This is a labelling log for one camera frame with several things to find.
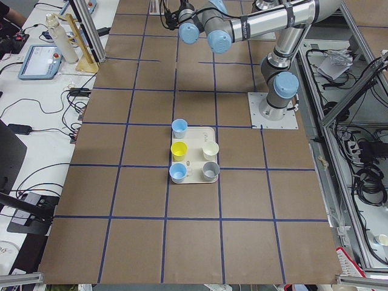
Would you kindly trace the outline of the yellow plastic cup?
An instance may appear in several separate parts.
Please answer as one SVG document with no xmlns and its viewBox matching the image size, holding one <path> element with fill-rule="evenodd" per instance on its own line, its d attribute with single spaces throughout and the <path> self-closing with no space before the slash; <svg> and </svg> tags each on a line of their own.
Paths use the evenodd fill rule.
<svg viewBox="0 0 388 291">
<path fill-rule="evenodd" d="M 186 157 L 187 150 L 187 144 L 182 141 L 174 142 L 170 147 L 170 151 L 175 162 L 183 161 Z"/>
</svg>

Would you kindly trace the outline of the cream white plastic cup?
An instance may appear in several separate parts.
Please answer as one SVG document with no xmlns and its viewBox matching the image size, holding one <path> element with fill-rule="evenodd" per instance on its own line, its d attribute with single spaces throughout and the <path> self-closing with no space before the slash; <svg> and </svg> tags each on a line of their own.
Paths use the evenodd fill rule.
<svg viewBox="0 0 388 291">
<path fill-rule="evenodd" d="M 202 145 L 202 155 L 207 161 L 215 161 L 219 152 L 219 145 L 215 141 L 206 141 Z"/>
</svg>

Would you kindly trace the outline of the light blue cup far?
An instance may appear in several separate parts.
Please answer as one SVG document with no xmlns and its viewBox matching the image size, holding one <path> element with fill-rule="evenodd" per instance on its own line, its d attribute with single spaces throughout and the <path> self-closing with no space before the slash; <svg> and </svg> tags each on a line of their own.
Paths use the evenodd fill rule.
<svg viewBox="0 0 388 291">
<path fill-rule="evenodd" d="M 173 137 L 176 139 L 183 139 L 186 136 L 188 123 L 185 119 L 175 119 L 172 124 Z"/>
</svg>

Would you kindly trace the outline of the light blue cup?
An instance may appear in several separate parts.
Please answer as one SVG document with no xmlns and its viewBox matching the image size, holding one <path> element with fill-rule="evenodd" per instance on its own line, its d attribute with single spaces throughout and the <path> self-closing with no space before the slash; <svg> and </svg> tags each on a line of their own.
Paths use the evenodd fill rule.
<svg viewBox="0 0 388 291">
<path fill-rule="evenodd" d="M 187 176 L 187 168 L 184 164 L 177 162 L 170 166 L 169 175 L 173 182 L 181 183 Z"/>
<path fill-rule="evenodd" d="M 172 124 L 173 137 L 176 139 L 183 139 L 186 136 L 188 123 L 185 119 L 175 119 Z"/>
</svg>

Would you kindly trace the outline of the grey plastic cup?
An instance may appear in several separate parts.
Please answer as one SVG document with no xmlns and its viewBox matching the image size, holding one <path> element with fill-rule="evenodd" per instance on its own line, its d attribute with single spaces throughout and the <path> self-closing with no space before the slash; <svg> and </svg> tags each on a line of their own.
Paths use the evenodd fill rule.
<svg viewBox="0 0 388 291">
<path fill-rule="evenodd" d="M 216 181 L 218 179 L 219 173 L 219 165 L 214 161 L 208 161 L 202 167 L 202 175 L 206 181 Z"/>
</svg>

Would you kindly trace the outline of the light blue cup near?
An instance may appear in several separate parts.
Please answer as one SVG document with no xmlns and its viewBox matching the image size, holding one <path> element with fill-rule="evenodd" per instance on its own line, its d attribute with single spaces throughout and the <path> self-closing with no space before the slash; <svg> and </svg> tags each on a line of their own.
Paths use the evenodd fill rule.
<svg viewBox="0 0 388 291">
<path fill-rule="evenodd" d="M 169 175 L 173 182 L 181 183 L 187 176 L 187 168 L 184 164 L 177 162 L 170 166 Z"/>
</svg>

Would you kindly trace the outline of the white plastic tray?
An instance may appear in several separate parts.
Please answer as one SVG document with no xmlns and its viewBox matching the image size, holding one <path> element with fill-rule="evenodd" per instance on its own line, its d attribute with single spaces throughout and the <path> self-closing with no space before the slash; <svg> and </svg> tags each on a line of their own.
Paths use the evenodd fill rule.
<svg viewBox="0 0 388 291">
<path fill-rule="evenodd" d="M 178 163 L 182 163 L 186 166 L 187 176 L 183 182 L 176 184 L 203 184 L 215 182 L 206 181 L 202 175 L 202 167 L 208 162 L 202 155 L 202 145 L 206 141 L 216 142 L 214 129 L 211 127 L 188 127 L 185 138 L 176 139 L 172 137 L 172 144 L 178 141 L 185 142 L 188 147 L 184 160 L 178 161 Z"/>
</svg>

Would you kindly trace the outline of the wooden rack stand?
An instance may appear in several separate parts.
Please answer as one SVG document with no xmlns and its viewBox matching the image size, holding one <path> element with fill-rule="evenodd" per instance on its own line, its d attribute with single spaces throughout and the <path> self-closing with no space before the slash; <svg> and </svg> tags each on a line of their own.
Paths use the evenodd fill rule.
<svg viewBox="0 0 388 291">
<path fill-rule="evenodd" d="M 69 43 L 72 45 L 77 45 L 81 51 L 82 56 L 79 58 L 79 61 L 76 65 L 77 72 L 85 72 L 85 73 L 97 73 L 99 68 L 97 62 L 93 59 L 92 54 L 89 52 L 88 46 L 85 44 L 81 31 L 77 26 L 77 20 L 75 20 L 71 14 L 66 14 L 65 16 L 57 15 L 57 17 L 66 21 L 73 33 L 73 36 L 69 37 Z"/>
</svg>

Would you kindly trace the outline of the beige water bottle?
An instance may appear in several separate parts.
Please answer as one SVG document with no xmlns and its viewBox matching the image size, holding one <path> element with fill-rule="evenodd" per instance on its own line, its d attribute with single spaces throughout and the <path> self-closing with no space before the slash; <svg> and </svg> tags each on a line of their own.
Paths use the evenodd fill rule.
<svg viewBox="0 0 388 291">
<path fill-rule="evenodd" d="M 49 13 L 46 14 L 45 21 L 49 35 L 62 53 L 62 56 L 65 61 L 69 64 L 77 63 L 78 55 L 76 54 L 75 49 L 69 42 L 69 38 L 66 34 L 66 31 L 59 23 L 57 17 L 53 13 Z"/>
</svg>

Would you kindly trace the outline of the crumpled white paper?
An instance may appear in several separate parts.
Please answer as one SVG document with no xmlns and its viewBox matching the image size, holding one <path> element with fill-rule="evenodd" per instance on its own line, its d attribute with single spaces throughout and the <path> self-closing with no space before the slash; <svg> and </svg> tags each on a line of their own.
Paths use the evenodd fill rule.
<svg viewBox="0 0 388 291">
<path fill-rule="evenodd" d="M 348 49 L 327 50 L 326 58 L 318 66 L 317 72 L 334 81 L 353 65 L 353 57 Z"/>
</svg>

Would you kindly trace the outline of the black power adapter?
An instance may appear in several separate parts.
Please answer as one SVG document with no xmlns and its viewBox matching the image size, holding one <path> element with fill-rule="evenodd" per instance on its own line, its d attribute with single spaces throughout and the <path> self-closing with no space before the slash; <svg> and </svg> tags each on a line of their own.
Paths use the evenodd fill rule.
<svg viewBox="0 0 388 291">
<path fill-rule="evenodd" d="M 9 124 L 7 127 L 17 135 L 29 135 L 33 131 L 30 125 Z"/>
</svg>

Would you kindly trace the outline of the blue teach pendant tablet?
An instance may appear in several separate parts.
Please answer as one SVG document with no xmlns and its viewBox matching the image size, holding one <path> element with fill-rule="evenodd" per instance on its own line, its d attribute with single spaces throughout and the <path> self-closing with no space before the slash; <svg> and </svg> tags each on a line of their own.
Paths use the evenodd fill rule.
<svg viewBox="0 0 388 291">
<path fill-rule="evenodd" d="M 51 80 L 57 74 L 62 55 L 55 45 L 31 45 L 18 73 L 20 80 Z"/>
</svg>

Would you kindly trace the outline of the black monitor stand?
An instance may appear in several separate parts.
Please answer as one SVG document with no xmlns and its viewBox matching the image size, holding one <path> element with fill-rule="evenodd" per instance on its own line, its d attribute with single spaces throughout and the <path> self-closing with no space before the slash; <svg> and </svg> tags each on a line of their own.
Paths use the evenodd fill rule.
<svg viewBox="0 0 388 291">
<path fill-rule="evenodd" d="M 16 187 L 16 179 L 27 154 L 27 146 L 16 133 L 1 123 L 1 208 L 15 211 L 10 215 L 7 231 L 46 235 L 53 222 L 59 196 L 43 195 Z"/>
</svg>

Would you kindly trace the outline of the aluminium frame post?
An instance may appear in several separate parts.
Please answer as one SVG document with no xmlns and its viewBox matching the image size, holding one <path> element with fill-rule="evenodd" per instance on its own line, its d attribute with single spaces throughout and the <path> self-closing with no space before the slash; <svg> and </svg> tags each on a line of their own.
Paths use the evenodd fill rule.
<svg viewBox="0 0 388 291">
<path fill-rule="evenodd" d="M 90 16 L 86 2 L 84 0 L 69 0 L 69 3 L 80 23 L 95 61 L 97 63 L 105 62 L 106 53 L 102 46 L 102 42 L 99 38 L 93 19 Z"/>
</svg>

